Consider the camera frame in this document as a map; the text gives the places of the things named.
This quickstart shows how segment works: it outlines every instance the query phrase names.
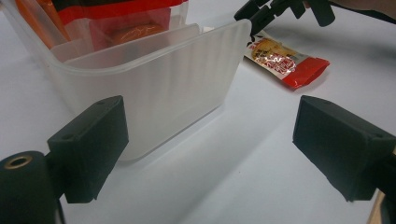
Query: food packet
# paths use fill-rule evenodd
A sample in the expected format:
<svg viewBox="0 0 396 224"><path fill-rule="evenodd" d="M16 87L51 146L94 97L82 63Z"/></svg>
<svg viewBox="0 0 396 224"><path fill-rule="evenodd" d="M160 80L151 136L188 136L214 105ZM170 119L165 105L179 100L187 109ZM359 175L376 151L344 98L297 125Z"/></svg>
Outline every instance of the food packet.
<svg viewBox="0 0 396 224"><path fill-rule="evenodd" d="M330 63L284 47L264 31L247 44L245 56L264 67L287 86L298 89L319 77Z"/></svg>
<svg viewBox="0 0 396 224"><path fill-rule="evenodd" d="M71 38L83 39L94 51L166 31L171 16L187 13L178 8L187 0L52 2Z"/></svg>
<svg viewBox="0 0 396 224"><path fill-rule="evenodd" d="M50 0L15 0L15 4L21 16L47 48L52 49L70 40Z"/></svg>

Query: red wrapper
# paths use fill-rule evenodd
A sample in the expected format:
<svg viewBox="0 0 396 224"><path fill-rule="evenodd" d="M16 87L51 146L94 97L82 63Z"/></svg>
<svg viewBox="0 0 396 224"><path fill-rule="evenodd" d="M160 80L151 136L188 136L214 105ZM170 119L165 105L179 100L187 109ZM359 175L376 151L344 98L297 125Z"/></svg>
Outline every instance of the red wrapper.
<svg viewBox="0 0 396 224"><path fill-rule="evenodd" d="M264 31L252 37L245 54L293 89L308 85L319 77L330 63L282 46Z"/></svg>

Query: translucent plastic container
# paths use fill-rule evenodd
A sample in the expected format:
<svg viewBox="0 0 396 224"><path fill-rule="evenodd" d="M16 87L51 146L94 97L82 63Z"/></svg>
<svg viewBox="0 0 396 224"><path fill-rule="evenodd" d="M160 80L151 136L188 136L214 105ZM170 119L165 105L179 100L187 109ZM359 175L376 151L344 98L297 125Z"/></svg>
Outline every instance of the translucent plastic container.
<svg viewBox="0 0 396 224"><path fill-rule="evenodd" d="M100 99L124 97L130 143L121 160L144 156L221 105L250 33L249 21L203 34L190 25L74 58L51 52L4 4L21 41L76 114Z"/></svg>

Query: orange package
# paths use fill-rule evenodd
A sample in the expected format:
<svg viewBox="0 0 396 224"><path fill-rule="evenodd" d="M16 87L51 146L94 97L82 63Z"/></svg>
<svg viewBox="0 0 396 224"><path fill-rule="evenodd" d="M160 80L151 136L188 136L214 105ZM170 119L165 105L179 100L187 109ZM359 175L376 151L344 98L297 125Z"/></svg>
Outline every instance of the orange package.
<svg viewBox="0 0 396 224"><path fill-rule="evenodd" d="M30 1L32 0L16 0L15 3L23 18L49 49L61 43L59 38L49 31L48 27L43 23L43 17L48 16L59 32L63 35L64 39L70 40L61 19L58 16L58 12L50 0L36 0L45 11L46 15L43 15L39 8L36 8L35 5L30 3Z"/></svg>
<svg viewBox="0 0 396 224"><path fill-rule="evenodd" d="M330 63L282 46L264 31L252 37L245 56L264 67L293 89L308 85Z"/></svg>

